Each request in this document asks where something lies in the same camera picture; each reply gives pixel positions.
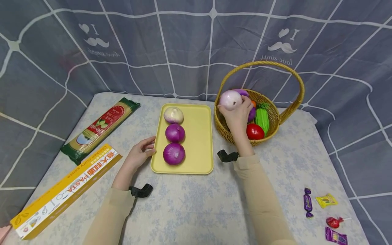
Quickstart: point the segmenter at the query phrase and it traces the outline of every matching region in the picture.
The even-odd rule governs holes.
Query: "beige sleeve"
[[[110,188],[91,224],[83,245],[117,245],[125,218],[135,198],[130,191]]]
[[[242,179],[259,245],[296,245],[274,188],[258,155],[240,157],[234,169]]]

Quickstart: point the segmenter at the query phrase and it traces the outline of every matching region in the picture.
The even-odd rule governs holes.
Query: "red onion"
[[[248,115],[248,122],[252,121],[256,116],[256,108],[252,107]]]
[[[165,135],[168,141],[180,143],[185,138],[185,130],[179,124],[174,123],[166,128]]]
[[[240,95],[249,97],[249,93],[243,89],[233,89],[234,91],[237,91]]]
[[[242,104],[242,98],[239,92],[228,90],[221,95],[219,104],[225,107],[226,110],[232,111]]]
[[[185,150],[179,143],[170,143],[163,150],[163,159],[169,165],[178,165],[185,158]]]

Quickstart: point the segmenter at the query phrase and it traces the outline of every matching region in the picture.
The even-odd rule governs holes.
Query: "gray fabric curtain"
[[[255,60],[287,64],[370,244],[392,242],[392,2],[0,2],[0,225],[17,214],[96,93],[215,100]],[[244,87],[287,107],[288,72]]]

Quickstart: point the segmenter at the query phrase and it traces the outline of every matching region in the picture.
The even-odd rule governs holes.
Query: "black clip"
[[[237,161],[239,157],[238,152],[232,152],[228,155],[225,150],[218,151],[217,155],[222,162]]]
[[[150,195],[152,192],[153,187],[150,184],[145,184],[144,187],[140,190],[134,186],[131,186],[129,190],[131,191],[131,195],[138,198],[145,198]]]

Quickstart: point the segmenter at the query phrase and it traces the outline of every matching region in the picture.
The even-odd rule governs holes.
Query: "pasta box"
[[[11,220],[23,240],[36,237],[122,156],[105,144]]]

